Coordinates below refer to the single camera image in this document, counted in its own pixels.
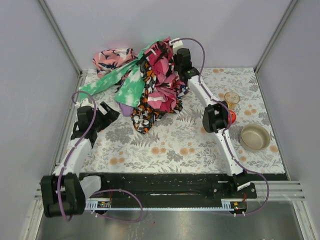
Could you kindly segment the black orange patterned cloth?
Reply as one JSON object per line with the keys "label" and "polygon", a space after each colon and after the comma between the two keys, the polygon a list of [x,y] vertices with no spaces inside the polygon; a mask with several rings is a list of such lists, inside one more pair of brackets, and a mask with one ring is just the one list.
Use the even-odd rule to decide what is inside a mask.
{"label": "black orange patterned cloth", "polygon": [[148,103],[148,96],[152,92],[156,83],[156,76],[151,70],[150,64],[144,60],[140,64],[142,80],[145,83],[143,92],[139,99],[137,107],[133,109],[131,120],[135,130],[141,134],[146,134],[154,126],[156,121],[161,120],[166,114],[178,114],[183,110],[182,97],[177,99],[176,107],[167,113],[160,113],[153,109]]}

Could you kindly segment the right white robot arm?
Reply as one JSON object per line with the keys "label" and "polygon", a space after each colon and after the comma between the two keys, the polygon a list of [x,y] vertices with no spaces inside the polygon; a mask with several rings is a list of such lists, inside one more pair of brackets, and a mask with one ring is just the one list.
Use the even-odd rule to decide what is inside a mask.
{"label": "right white robot arm", "polygon": [[229,134],[232,117],[228,104],[216,98],[205,84],[200,72],[192,66],[189,49],[180,48],[173,54],[173,57],[174,69],[204,107],[202,125],[207,133],[213,134],[222,159],[225,161],[226,173],[229,176],[227,188],[232,192],[247,188],[251,181],[247,171],[239,164]]}

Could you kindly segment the blue white patterned cloth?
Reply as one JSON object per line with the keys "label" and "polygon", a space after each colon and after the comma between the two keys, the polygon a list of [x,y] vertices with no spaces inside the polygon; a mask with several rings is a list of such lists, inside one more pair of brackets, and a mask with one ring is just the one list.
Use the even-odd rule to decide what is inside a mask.
{"label": "blue white patterned cloth", "polygon": [[189,88],[185,84],[178,84],[174,89],[177,98],[181,98],[189,92]]}

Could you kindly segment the red pink camo cloth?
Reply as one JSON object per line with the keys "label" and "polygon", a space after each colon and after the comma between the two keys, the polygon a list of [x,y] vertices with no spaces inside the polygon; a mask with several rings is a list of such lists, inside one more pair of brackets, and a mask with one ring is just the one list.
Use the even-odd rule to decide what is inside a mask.
{"label": "red pink camo cloth", "polygon": [[143,51],[143,56],[155,74],[155,84],[147,97],[147,103],[160,113],[174,110],[185,86],[174,70],[175,61],[170,41],[170,37],[158,40]]}

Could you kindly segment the green tie-dye cloth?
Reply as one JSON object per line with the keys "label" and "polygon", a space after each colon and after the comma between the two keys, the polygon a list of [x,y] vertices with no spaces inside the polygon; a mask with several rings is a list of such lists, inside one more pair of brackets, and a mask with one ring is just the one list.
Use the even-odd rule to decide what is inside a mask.
{"label": "green tie-dye cloth", "polygon": [[118,103],[125,104],[133,108],[137,107],[145,87],[145,83],[142,80],[139,61],[142,59],[143,51],[147,47],[143,48],[139,54],[136,54],[136,59],[114,69],[102,78],[98,77],[98,80],[95,82],[87,83],[81,86],[79,90],[94,96],[112,86],[121,84],[121,87],[116,93],[114,100]]}

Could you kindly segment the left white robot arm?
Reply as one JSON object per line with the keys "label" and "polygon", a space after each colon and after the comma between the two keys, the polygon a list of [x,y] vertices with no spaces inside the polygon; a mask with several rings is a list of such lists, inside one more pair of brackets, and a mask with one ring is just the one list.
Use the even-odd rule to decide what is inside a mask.
{"label": "left white robot arm", "polygon": [[105,102],[98,107],[85,103],[77,109],[70,137],[71,148],[51,175],[40,181],[44,215],[48,218],[81,215],[86,201],[101,186],[98,176],[80,180],[80,170],[98,138],[98,133],[115,122],[120,113]]}

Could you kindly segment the purple cloth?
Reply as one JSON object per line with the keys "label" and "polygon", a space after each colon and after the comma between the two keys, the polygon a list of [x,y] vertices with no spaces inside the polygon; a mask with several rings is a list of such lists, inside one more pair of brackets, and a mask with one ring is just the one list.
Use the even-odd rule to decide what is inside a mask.
{"label": "purple cloth", "polygon": [[119,108],[124,117],[130,117],[134,108],[132,106],[125,105],[123,103],[119,103]]}

